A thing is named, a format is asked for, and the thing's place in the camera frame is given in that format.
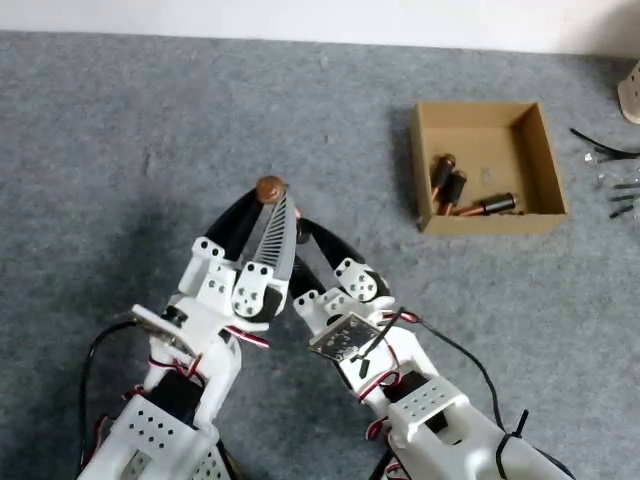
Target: red wire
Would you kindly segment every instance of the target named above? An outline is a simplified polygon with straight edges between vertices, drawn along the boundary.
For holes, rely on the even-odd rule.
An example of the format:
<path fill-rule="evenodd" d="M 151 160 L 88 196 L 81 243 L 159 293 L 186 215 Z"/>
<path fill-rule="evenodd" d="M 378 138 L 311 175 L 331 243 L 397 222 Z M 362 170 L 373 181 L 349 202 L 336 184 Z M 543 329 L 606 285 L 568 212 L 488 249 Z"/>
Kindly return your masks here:
<path fill-rule="evenodd" d="M 387 480 L 406 480 L 404 477 L 390 477 L 389 476 L 391 473 L 395 472 L 396 470 L 402 470 L 402 465 L 400 465 L 399 463 L 392 463 L 391 465 L 389 465 L 386 468 L 384 473 L 387 476 Z"/>
<path fill-rule="evenodd" d="M 367 440 L 375 440 L 376 438 L 378 438 L 378 435 L 380 435 L 380 432 L 382 431 L 382 428 L 384 426 L 384 422 L 388 418 L 389 417 L 382 417 L 382 418 L 379 418 L 378 420 L 374 420 L 373 422 L 371 422 L 367 427 L 367 431 L 364 434 L 364 437 Z"/>
<path fill-rule="evenodd" d="M 108 418 L 109 418 L 108 415 L 103 414 L 102 416 L 100 416 L 100 418 L 98 419 L 98 421 L 93 427 L 93 447 L 91 448 L 91 451 L 87 456 L 85 465 L 89 465 L 89 462 L 98 451 L 98 448 L 100 448 L 100 445 L 102 445 L 102 428 L 104 427 L 104 424 L 106 423 Z"/>
<path fill-rule="evenodd" d="M 252 335 L 249 332 L 245 332 L 244 330 L 240 330 L 238 327 L 234 327 L 232 325 L 228 325 L 226 327 L 224 327 L 226 331 L 228 331 L 230 334 L 242 339 L 242 340 L 246 340 L 249 343 L 253 343 L 254 345 L 257 345 L 258 347 L 261 348 L 269 348 L 271 345 L 269 344 L 268 340 L 265 340 L 264 338 L 260 338 L 257 337 L 256 335 Z"/>
<path fill-rule="evenodd" d="M 151 355 L 149 355 L 149 358 L 147 359 L 147 361 L 151 365 L 155 365 L 156 367 L 172 368 L 173 370 L 175 370 L 185 378 L 196 377 L 200 381 L 201 386 L 204 387 L 206 383 L 204 380 L 204 377 L 196 371 L 201 359 L 202 359 L 202 355 L 198 355 L 188 370 L 185 370 L 184 366 L 180 364 L 177 360 L 175 360 L 174 364 L 162 363 L 162 362 L 159 362 L 158 360 L 155 360 L 153 357 L 151 357 Z"/>
<path fill-rule="evenodd" d="M 382 385 L 383 387 L 393 387 L 395 385 L 397 385 L 398 383 L 400 383 L 400 380 L 402 378 L 402 376 L 400 375 L 400 363 L 398 362 L 398 356 L 396 355 L 396 351 L 393 349 L 393 347 L 391 345 L 389 345 L 388 342 L 387 343 L 387 348 L 389 349 L 389 353 L 391 353 L 391 356 L 393 357 L 393 361 L 395 363 L 395 368 L 392 370 L 389 370 L 385 373 L 383 373 L 382 375 L 380 375 L 371 385 L 369 385 L 359 396 L 358 396 L 358 400 L 363 401 L 365 398 L 367 398 L 367 396 L 378 386 L 380 386 L 382 384 L 382 382 L 384 382 L 387 378 L 389 378 L 391 375 L 395 375 L 395 379 L 393 380 L 393 382 L 391 382 L 390 384 L 385 384 Z"/>

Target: gray carpet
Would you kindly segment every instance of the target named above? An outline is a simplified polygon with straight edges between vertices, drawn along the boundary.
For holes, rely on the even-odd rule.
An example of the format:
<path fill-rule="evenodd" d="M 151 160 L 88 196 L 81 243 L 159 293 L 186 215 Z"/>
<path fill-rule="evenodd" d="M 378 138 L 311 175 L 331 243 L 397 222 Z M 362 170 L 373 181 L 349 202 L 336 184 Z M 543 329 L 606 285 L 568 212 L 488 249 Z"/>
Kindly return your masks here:
<path fill-rule="evenodd" d="M 580 479 L 640 472 L 632 218 L 611 221 L 575 126 L 638 147 L 616 104 L 632 62 L 457 50 L 0 34 L 0 477 L 69 479 L 82 358 L 114 315 L 161 309 L 194 237 L 263 174 L 476 353 L 504 416 Z M 531 237 L 425 237 L 407 125 L 418 100 L 540 100 L 571 214 Z M 618 171 L 635 172 L 633 163 Z M 321 266 L 306 245 L 302 255 Z M 324 279 L 329 270 L 320 270 Z M 441 372 L 490 414 L 476 368 L 426 332 Z M 252 479 L 365 479 L 371 414 L 307 353 L 288 308 L 218 425 Z M 141 332 L 106 343 L 90 418 L 146 368 Z"/>

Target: electrical wire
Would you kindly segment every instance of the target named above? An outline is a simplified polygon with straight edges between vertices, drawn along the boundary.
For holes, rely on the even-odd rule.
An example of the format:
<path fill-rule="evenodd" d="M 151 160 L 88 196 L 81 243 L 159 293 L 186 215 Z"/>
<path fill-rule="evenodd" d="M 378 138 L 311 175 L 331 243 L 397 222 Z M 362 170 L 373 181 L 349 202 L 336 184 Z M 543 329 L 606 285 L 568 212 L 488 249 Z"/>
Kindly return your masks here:
<path fill-rule="evenodd" d="M 478 358 L 476 358 L 475 355 L 473 355 L 471 352 L 469 352 L 469 350 L 467 350 L 466 348 L 464 348 L 460 344 L 456 343 L 455 341 L 451 340 L 449 337 L 447 337 L 443 333 L 440 333 L 440 331 L 438 331 L 433 325 L 431 325 L 429 322 L 427 322 L 423 318 L 419 317 L 417 314 L 415 314 L 413 312 L 408 312 L 408 311 L 406 313 L 408 313 L 410 316 L 412 316 L 416 320 L 415 322 L 411 322 L 411 323 L 419 323 L 424 328 L 426 328 L 429 332 L 431 332 L 433 335 L 438 337 L 440 340 L 442 340 L 443 342 L 449 344 L 450 346 L 452 346 L 456 350 L 460 351 L 467 358 L 469 358 L 478 367 L 478 369 L 482 373 L 482 376 L 484 377 L 484 380 L 485 380 L 487 386 L 489 387 L 489 391 L 491 392 L 491 401 L 492 401 L 492 404 L 493 404 L 493 414 L 494 414 L 494 417 L 495 417 L 495 420 L 496 420 L 496 425 L 498 425 L 498 427 L 503 432 L 505 432 L 504 437 L 502 438 L 500 444 L 498 445 L 498 448 L 496 449 L 496 465 L 498 467 L 498 471 L 500 473 L 500 477 L 502 479 L 504 479 L 504 480 L 507 480 L 507 476 L 506 476 L 506 473 L 504 471 L 504 467 L 502 465 L 502 451 L 504 450 L 504 447 L 506 446 L 507 442 L 509 441 L 509 439 L 511 437 L 515 437 L 515 438 L 520 438 L 521 437 L 522 429 L 524 428 L 524 424 L 525 424 L 525 422 L 527 420 L 527 417 L 529 416 L 529 411 L 528 410 L 524 410 L 524 412 L 522 413 L 522 416 L 520 417 L 520 421 L 518 422 L 518 426 L 517 426 L 516 430 L 513 433 L 507 433 L 507 431 L 506 431 L 506 429 L 504 427 L 504 423 L 502 422 L 502 415 L 500 414 L 500 403 L 498 401 L 498 393 L 496 391 L 496 387 L 493 384 L 493 382 L 491 381 L 491 378 L 489 377 L 489 372 L 487 372 L 487 369 L 484 367 L 482 362 L 480 362 L 480 360 L 478 360 Z M 559 468 L 563 473 L 565 473 L 568 477 L 570 477 L 573 480 L 575 480 L 576 477 L 573 475 L 571 470 L 569 470 L 569 468 L 567 466 L 565 466 L 562 462 L 560 462 L 558 459 L 552 457 L 548 453 L 543 452 L 540 449 L 536 449 L 536 450 L 538 452 L 540 452 L 540 454 L 542 456 L 544 456 L 547 460 L 549 460 L 551 463 L 553 463 L 557 468 Z"/>
<path fill-rule="evenodd" d="M 386 372 L 384 372 L 383 374 L 378 376 L 378 378 L 376 378 L 371 383 L 371 385 L 369 385 L 367 388 L 365 388 L 362 391 L 362 393 L 360 395 L 358 395 L 358 400 L 360 402 L 362 402 L 365 398 L 367 398 L 369 396 L 369 394 L 371 392 L 373 392 L 373 390 L 375 390 L 377 387 L 393 387 L 395 385 L 398 385 L 400 383 L 400 381 L 402 380 L 402 375 L 400 374 L 400 363 L 398 361 L 398 356 L 396 355 L 396 352 L 393 349 L 393 347 L 391 345 L 389 345 L 389 343 L 386 342 L 386 340 L 385 340 L 385 343 L 387 344 L 387 348 L 389 349 L 389 353 L 391 354 L 391 358 L 393 359 L 394 366 L 393 366 L 393 368 L 391 370 L 387 370 Z M 394 378 L 393 382 L 391 382 L 389 384 L 383 384 L 382 383 L 392 375 L 395 375 L 395 378 Z"/>
<path fill-rule="evenodd" d="M 579 132 L 575 128 L 570 128 L 569 131 L 573 133 L 576 137 L 581 138 L 585 142 L 588 142 L 596 147 L 596 151 L 608 155 L 609 158 L 600 160 L 598 163 L 610 162 L 614 160 L 632 160 L 635 158 L 640 158 L 640 152 L 626 152 L 624 150 L 618 150 L 617 148 L 612 148 L 604 143 L 600 143 L 593 138 L 587 137 L 584 133 Z"/>
<path fill-rule="evenodd" d="M 156 367 L 170 368 L 172 370 L 175 370 L 184 378 L 196 377 L 200 382 L 200 386 L 204 388 L 206 384 L 204 377 L 197 372 L 198 364 L 200 363 L 201 359 L 202 355 L 198 355 L 188 369 L 185 368 L 184 365 L 180 364 L 177 360 L 174 360 L 174 363 L 163 363 L 155 360 L 153 357 L 151 357 L 151 355 L 149 355 L 147 361 L 150 365 L 154 365 Z"/>
<path fill-rule="evenodd" d="M 93 363 L 93 357 L 95 356 L 97 348 L 104 341 L 115 332 L 124 330 L 126 328 L 135 327 L 137 323 L 133 320 L 127 320 L 125 322 L 116 323 L 110 327 L 105 328 L 91 343 L 87 356 L 85 357 L 84 364 L 82 366 L 82 374 L 80 376 L 80 389 L 78 392 L 78 430 L 80 433 L 80 448 L 78 455 L 78 465 L 76 468 L 76 477 L 80 476 L 82 469 L 87 464 L 85 455 L 87 448 L 87 385 L 89 383 L 89 375 L 91 374 L 91 366 Z"/>
<path fill-rule="evenodd" d="M 378 438 L 378 435 L 380 435 L 382 428 L 384 427 L 384 422 L 386 422 L 387 420 L 389 420 L 389 417 L 382 417 L 371 422 L 364 434 L 365 440 L 376 440 Z"/>
<path fill-rule="evenodd" d="M 260 348 L 270 348 L 271 345 L 269 344 L 268 340 L 265 340 L 264 338 L 260 338 L 257 337 L 255 335 L 250 334 L 249 332 L 245 332 L 244 330 L 240 330 L 237 327 L 234 327 L 232 325 L 227 325 L 226 327 L 224 327 L 224 329 L 229 332 L 231 335 L 233 335 L 234 337 L 238 337 L 241 340 L 244 340 L 245 342 L 249 342 L 252 343 L 253 345 L 256 345 L 257 347 Z"/>
<path fill-rule="evenodd" d="M 93 427 L 93 447 L 91 447 L 91 451 L 87 455 L 86 464 L 89 464 L 93 456 L 98 451 L 98 448 L 100 448 L 100 445 L 102 445 L 102 430 L 108 419 L 109 415 L 103 413 Z"/>

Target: black cable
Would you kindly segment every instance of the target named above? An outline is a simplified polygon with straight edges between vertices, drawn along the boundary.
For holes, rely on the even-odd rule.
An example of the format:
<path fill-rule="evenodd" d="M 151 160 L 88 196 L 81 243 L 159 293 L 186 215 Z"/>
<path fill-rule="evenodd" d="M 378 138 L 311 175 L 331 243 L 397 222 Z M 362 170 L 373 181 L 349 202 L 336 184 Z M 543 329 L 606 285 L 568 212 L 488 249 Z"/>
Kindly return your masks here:
<path fill-rule="evenodd" d="M 482 362 L 480 362 L 480 360 L 478 360 L 478 358 L 475 355 L 473 355 L 469 350 L 464 348 L 462 345 L 454 342 L 449 337 L 447 337 L 445 334 L 440 333 L 440 331 L 438 331 L 434 326 L 432 326 L 426 320 L 423 320 L 421 317 L 419 317 L 418 315 L 416 315 L 413 312 L 407 312 L 407 313 L 412 315 L 418 321 L 418 323 L 420 325 L 422 325 L 424 328 L 429 330 L 429 332 L 431 332 L 433 335 L 435 335 L 436 337 L 438 337 L 443 342 L 449 344 L 450 346 L 452 346 L 456 350 L 458 350 L 461 353 L 463 353 L 467 358 L 469 358 L 469 360 L 471 360 L 473 363 L 475 363 L 475 365 L 478 367 L 478 369 L 482 373 L 482 376 L 484 377 L 484 380 L 487 383 L 487 386 L 489 387 L 489 391 L 491 392 L 491 401 L 492 401 L 492 404 L 493 404 L 493 415 L 494 415 L 494 417 L 496 419 L 496 425 L 498 425 L 500 430 L 505 432 L 504 437 L 502 438 L 502 440 L 500 441 L 500 444 L 498 445 L 498 448 L 496 449 L 496 465 L 498 467 L 498 472 L 500 473 L 500 477 L 506 480 L 507 476 L 506 476 L 506 473 L 505 473 L 504 468 L 502 466 L 502 452 L 503 452 L 507 442 L 509 441 L 509 439 L 511 437 L 516 437 L 516 438 L 520 438 L 521 437 L 522 429 L 524 428 L 524 424 L 527 421 L 527 417 L 529 416 L 529 411 L 528 410 L 524 410 L 524 412 L 522 413 L 522 416 L 520 417 L 520 421 L 518 422 L 518 427 L 516 428 L 516 430 L 513 433 L 507 433 L 507 431 L 504 428 L 504 424 L 502 422 L 502 415 L 500 414 L 500 402 L 498 401 L 498 392 L 496 391 L 495 385 L 491 381 L 491 377 L 489 377 L 489 372 L 487 371 L 485 366 L 482 364 Z M 542 450 L 540 450 L 538 448 L 536 448 L 536 450 L 538 452 L 540 452 L 540 454 L 542 456 L 544 456 L 547 460 L 549 460 L 551 463 L 553 463 L 553 465 L 555 465 L 557 468 L 562 470 L 563 473 L 565 473 L 567 476 L 569 476 L 570 478 L 575 480 L 576 477 L 573 475 L 571 470 L 569 470 L 569 468 L 567 468 L 567 466 L 565 466 L 562 462 L 560 462 L 560 460 L 552 457 L 548 453 L 545 453 L 545 452 L 543 452 Z"/>
<path fill-rule="evenodd" d="M 116 323 L 110 327 L 104 329 L 91 343 L 89 352 L 84 359 L 82 366 L 82 375 L 80 377 L 80 391 L 78 397 L 78 426 L 80 433 L 80 454 L 78 459 L 78 466 L 76 471 L 76 477 L 80 476 L 82 469 L 85 467 L 85 455 L 87 449 L 87 384 L 89 382 L 89 374 L 91 373 L 91 365 L 93 357 L 96 353 L 96 349 L 112 333 L 124 330 L 125 328 L 135 327 L 137 323 L 133 320 L 127 320 L 126 322 Z"/>
<path fill-rule="evenodd" d="M 587 137 L 584 133 L 579 132 L 575 128 L 570 128 L 569 131 L 573 133 L 576 137 L 581 138 L 582 140 L 594 145 L 596 147 L 596 151 L 609 155 L 610 158 L 606 160 L 601 160 L 598 163 L 612 161 L 612 160 L 627 160 L 627 159 L 640 158 L 640 152 L 625 152 L 624 150 L 618 150 L 617 148 L 609 147 L 604 143 L 600 143 L 594 140 L 593 138 Z"/>
<path fill-rule="evenodd" d="M 373 469 L 373 472 L 369 476 L 369 480 L 380 480 L 384 475 L 385 469 L 389 462 L 393 459 L 393 452 L 391 449 L 384 452 L 382 458 L 376 464 L 376 467 Z"/>

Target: white plastic part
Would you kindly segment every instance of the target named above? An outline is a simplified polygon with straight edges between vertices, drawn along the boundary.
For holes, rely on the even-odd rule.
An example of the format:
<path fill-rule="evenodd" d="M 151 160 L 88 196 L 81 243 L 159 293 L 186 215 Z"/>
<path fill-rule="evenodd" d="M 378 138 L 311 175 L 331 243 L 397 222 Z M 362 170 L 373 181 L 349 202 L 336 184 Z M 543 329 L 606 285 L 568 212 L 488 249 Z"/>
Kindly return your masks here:
<path fill-rule="evenodd" d="M 433 377 L 422 387 L 389 406 L 389 420 L 396 433 L 411 442 L 424 422 L 454 403 L 469 399 L 444 377 Z"/>
<path fill-rule="evenodd" d="M 389 445 L 413 480 L 499 480 L 496 449 L 504 436 L 468 402 L 444 410 L 447 427 L 434 433 L 422 424 L 410 443 L 391 419 Z M 502 454 L 509 480 L 569 480 L 527 442 L 511 438 Z"/>
<path fill-rule="evenodd" d="M 216 444 L 218 431 L 197 431 L 140 395 L 127 404 L 80 480 L 176 480 L 200 478 L 195 471 L 216 452 L 214 480 L 230 480 Z"/>
<path fill-rule="evenodd" d="M 640 124 L 640 62 L 618 85 L 622 113 L 630 122 Z"/>
<path fill-rule="evenodd" d="M 378 286 L 368 271 L 371 271 L 368 265 L 345 258 L 336 268 L 335 275 L 349 295 L 360 302 L 368 302 L 378 293 Z"/>
<path fill-rule="evenodd" d="M 233 289 L 233 311 L 242 317 L 254 317 L 262 310 L 264 294 L 273 278 L 273 267 L 248 262 Z"/>

